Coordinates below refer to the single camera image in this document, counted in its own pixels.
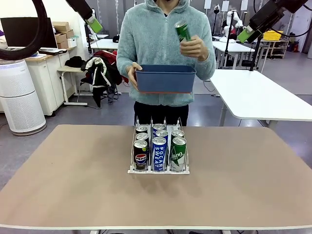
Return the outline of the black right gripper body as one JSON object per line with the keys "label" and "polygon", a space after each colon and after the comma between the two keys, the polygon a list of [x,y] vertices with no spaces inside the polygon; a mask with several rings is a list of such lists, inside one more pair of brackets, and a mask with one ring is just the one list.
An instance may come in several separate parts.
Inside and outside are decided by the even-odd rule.
{"label": "black right gripper body", "polygon": [[295,13],[307,0],[269,0],[250,19],[250,27],[254,31],[267,31],[276,24],[285,11]]}

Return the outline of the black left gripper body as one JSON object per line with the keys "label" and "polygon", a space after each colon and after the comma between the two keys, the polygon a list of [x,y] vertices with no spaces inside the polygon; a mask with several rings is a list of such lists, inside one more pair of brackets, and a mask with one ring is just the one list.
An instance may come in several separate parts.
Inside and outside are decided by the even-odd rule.
{"label": "black left gripper body", "polygon": [[66,0],[66,2],[76,11],[85,21],[94,21],[92,8],[85,0]]}

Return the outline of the person's left hand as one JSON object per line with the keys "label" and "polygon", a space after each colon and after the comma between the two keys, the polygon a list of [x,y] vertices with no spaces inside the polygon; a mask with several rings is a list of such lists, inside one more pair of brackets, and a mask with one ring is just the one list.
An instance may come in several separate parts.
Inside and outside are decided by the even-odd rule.
{"label": "person's left hand", "polygon": [[190,41],[180,42],[180,52],[182,55],[190,58],[196,58],[198,61],[205,61],[209,56],[208,48],[204,41],[197,35],[192,36]]}

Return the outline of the person's right hand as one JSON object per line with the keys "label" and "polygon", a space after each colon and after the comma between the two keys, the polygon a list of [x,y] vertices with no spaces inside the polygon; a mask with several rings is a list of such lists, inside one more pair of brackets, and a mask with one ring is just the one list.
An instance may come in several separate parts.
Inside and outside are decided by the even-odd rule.
{"label": "person's right hand", "polygon": [[132,65],[127,66],[126,68],[129,81],[132,83],[132,86],[138,91],[137,80],[136,80],[136,70],[139,70],[139,71],[142,70],[142,67],[136,62],[133,62]]}

